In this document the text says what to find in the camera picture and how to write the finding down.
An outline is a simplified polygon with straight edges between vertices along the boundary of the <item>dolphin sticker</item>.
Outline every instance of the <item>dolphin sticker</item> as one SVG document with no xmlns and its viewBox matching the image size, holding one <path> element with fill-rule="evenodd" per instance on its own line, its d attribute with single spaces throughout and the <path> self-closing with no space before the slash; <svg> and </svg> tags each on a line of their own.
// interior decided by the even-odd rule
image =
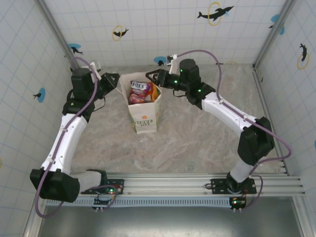
<svg viewBox="0 0 316 237">
<path fill-rule="evenodd" d="M 304 60 L 306 59 L 306 55 L 307 55 L 307 48 L 306 48 L 306 46 L 303 45 L 303 44 L 301 44 L 300 48 L 303 49 L 303 53 L 302 53 L 302 56 L 303 56 L 303 57 L 302 57 L 301 61 L 304 62 Z"/>
<path fill-rule="evenodd" d="M 162 66 L 167 62 L 167 58 L 164 56 L 158 56 L 154 58 L 154 62 L 156 62 L 158 66 Z"/>
<path fill-rule="evenodd" d="M 34 99 L 37 97 L 38 98 L 38 101 L 40 103 L 42 103 L 45 99 L 45 95 L 46 95 L 46 91 L 45 91 L 45 88 L 42 87 L 39 92 L 36 94 L 36 95 L 33 95 L 34 96 Z"/>
<path fill-rule="evenodd" d="M 73 50 L 73 53 L 80 53 L 83 55 L 83 52 L 79 52 L 78 49 L 81 48 L 81 45 L 80 44 L 77 44 L 77 43 L 69 43 L 68 44 L 69 47 Z"/>
<path fill-rule="evenodd" d="M 228 16 L 228 12 L 233 8 L 234 6 L 229 6 L 229 7 L 226 7 L 224 9 L 222 8 L 218 8 L 216 9 L 215 13 L 211 14 L 211 15 L 202 15 L 202 13 L 199 11 L 198 12 L 198 17 L 197 18 L 200 18 L 200 17 L 203 17 L 205 19 L 213 19 L 213 21 L 215 21 L 217 18 L 223 16 L 223 15 L 226 15 Z"/>
<path fill-rule="evenodd" d="M 114 31 L 113 34 L 116 35 L 117 37 L 122 37 L 122 36 L 124 36 L 124 35 L 126 34 L 126 32 L 127 32 L 128 30 L 129 30 L 129 29 L 125 28 L 125 31 L 122 32 L 122 35 L 121 35 L 120 31 L 119 31 L 119 32 L 115 32 L 115 31 Z"/>
</svg>

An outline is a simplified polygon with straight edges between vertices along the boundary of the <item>fox's candy bag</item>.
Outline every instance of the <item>fox's candy bag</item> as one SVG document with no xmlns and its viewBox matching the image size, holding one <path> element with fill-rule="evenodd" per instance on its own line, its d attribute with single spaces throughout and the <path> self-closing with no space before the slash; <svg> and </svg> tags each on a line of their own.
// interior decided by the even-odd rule
<svg viewBox="0 0 316 237">
<path fill-rule="evenodd" d="M 132 80 L 130 85 L 132 89 L 129 94 L 129 104 L 133 105 L 145 103 L 145 96 L 151 90 L 152 84 Z"/>
</svg>

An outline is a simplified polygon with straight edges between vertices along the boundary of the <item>blue circle sticker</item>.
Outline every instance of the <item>blue circle sticker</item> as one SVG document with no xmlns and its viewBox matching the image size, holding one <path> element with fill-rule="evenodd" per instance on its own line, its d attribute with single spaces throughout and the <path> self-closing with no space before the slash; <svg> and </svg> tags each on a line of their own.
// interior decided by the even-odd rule
<svg viewBox="0 0 316 237">
<path fill-rule="evenodd" d="M 154 62 L 158 63 L 159 61 L 162 61 L 163 63 L 167 62 L 167 58 L 164 56 L 158 56 L 156 58 L 154 58 Z"/>
<path fill-rule="evenodd" d="M 69 43 L 68 44 L 69 45 L 69 47 L 71 48 L 71 47 L 75 47 L 75 48 L 81 48 L 81 45 L 80 44 L 78 44 L 78 43 Z"/>
<path fill-rule="evenodd" d="M 40 96 L 38 97 L 38 101 L 39 101 L 40 103 L 42 103 L 42 102 L 44 101 L 45 95 L 46 95 L 46 92 L 45 92 L 45 88 L 44 88 L 44 87 L 42 87 L 41 89 L 39 89 L 39 94 L 40 94 Z"/>
</svg>

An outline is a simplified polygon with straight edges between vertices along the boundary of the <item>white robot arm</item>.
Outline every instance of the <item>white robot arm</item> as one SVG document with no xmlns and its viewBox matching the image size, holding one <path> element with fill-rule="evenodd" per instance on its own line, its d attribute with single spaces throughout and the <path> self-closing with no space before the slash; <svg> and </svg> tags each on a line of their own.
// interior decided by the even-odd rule
<svg viewBox="0 0 316 237">
<path fill-rule="evenodd" d="M 105 73 L 99 75 L 95 66 L 93 64 L 91 66 L 98 78 L 97 91 L 93 99 L 94 102 L 98 99 L 103 99 L 106 94 L 116 88 L 119 74 Z M 56 136 L 51 151 L 43 162 L 41 168 L 33 169 L 31 172 L 30 179 L 37 189 L 44 172 L 50 167 L 40 191 L 41 198 L 73 202 L 76 200 L 79 193 L 92 187 L 109 184 L 106 172 L 102 170 L 88 170 L 79 175 L 70 175 L 71 162 L 79 138 L 95 109 L 94 103 L 91 103 L 68 126 L 57 150 L 56 157 L 54 160 L 52 159 L 66 124 L 87 104 L 92 96 L 94 80 L 92 80 L 91 77 L 91 71 L 86 67 L 73 71 L 71 80 L 74 89 L 72 89 L 67 96 L 67 102 L 63 108 L 60 130 Z"/>
<path fill-rule="evenodd" d="M 177 55 L 173 55 L 168 57 L 168 60 L 171 62 L 169 72 L 159 69 L 146 73 L 146 77 L 155 85 L 184 91 L 191 104 L 215 115 L 236 133 L 239 137 L 240 160 L 228 173 L 224 185 L 230 189 L 230 193 L 238 193 L 244 188 L 251 187 L 253 180 L 249 179 L 249 173 L 259 159 L 265 157 L 275 147 L 275 144 L 271 135 L 258 129 L 245 118 L 271 131 L 269 120 L 265 117 L 257 119 L 248 115 L 216 94 L 214 88 L 201 81 L 199 68 L 193 59 L 184 59 L 178 64 Z M 232 109 L 243 115 L 243 118 Z"/>
</svg>

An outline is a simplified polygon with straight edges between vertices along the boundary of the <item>metal rail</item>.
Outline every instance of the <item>metal rail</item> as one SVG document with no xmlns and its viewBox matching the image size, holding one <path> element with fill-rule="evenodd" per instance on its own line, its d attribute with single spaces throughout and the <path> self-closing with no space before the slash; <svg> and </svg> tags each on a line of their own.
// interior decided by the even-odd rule
<svg viewBox="0 0 316 237">
<path fill-rule="evenodd" d="M 274 133 L 277 133 L 276 128 L 275 128 L 275 126 L 273 124 L 273 121 L 272 121 L 271 113 L 270 113 L 268 105 L 267 105 L 266 97 L 265 97 L 265 95 L 263 93 L 262 86 L 260 84 L 260 79 L 258 77 L 258 70 L 254 70 L 252 72 L 252 75 L 253 75 L 253 79 L 254 79 L 254 81 L 256 83 L 257 91 L 259 93 L 259 98 L 260 98 L 260 101 L 261 101 L 261 105 L 263 107 L 264 114 L 265 114 L 266 118 L 271 122 L 272 131 Z M 283 157 L 284 154 L 283 154 L 283 151 L 281 149 L 280 141 L 278 139 L 275 139 L 275 142 L 276 142 L 275 150 L 276 150 L 277 156 L 278 157 Z M 281 160 L 280 162 L 282 162 L 282 164 L 283 164 L 283 165 L 281 165 L 281 166 L 283 166 L 281 168 L 281 172 L 284 171 L 287 175 L 289 175 L 288 168 L 287 168 L 287 165 L 284 162 L 284 160 Z"/>
<path fill-rule="evenodd" d="M 34 2 L 37 5 L 37 7 L 39 8 L 41 14 L 44 17 L 44 20 L 48 24 L 48 26 L 51 29 L 51 31 L 53 32 L 54 36 L 56 37 L 59 45 L 63 49 L 68 61 L 71 62 L 71 59 L 73 58 L 73 53 L 69 49 L 69 46 L 68 46 L 63 34 L 59 30 L 59 28 L 58 28 L 53 16 L 51 15 L 45 1 L 44 0 L 34 0 Z M 77 68 L 79 68 L 79 64 L 77 63 L 77 61 L 74 61 L 73 63 Z"/>
<path fill-rule="evenodd" d="M 280 30 L 284 26 L 285 20 L 287 19 L 289 13 L 291 12 L 294 4 L 297 0 L 287 0 L 284 8 L 282 9 L 279 18 L 274 23 L 272 27 L 272 31 L 270 32 L 269 36 L 267 37 L 262 49 L 260 50 L 259 56 L 256 59 L 256 62 L 254 63 L 255 68 L 258 68 L 260 64 L 262 63 L 263 59 L 267 55 L 269 49 L 271 48 L 273 42 L 275 41 L 276 37 L 278 36 Z"/>
<path fill-rule="evenodd" d="M 304 196 L 300 177 L 262 175 L 264 197 Z M 124 195 L 121 197 L 233 197 L 234 195 L 214 195 L 204 186 L 212 178 L 225 178 L 226 174 L 108 174 L 109 179 L 124 179 Z M 259 178 L 254 177 L 257 189 Z"/>
</svg>

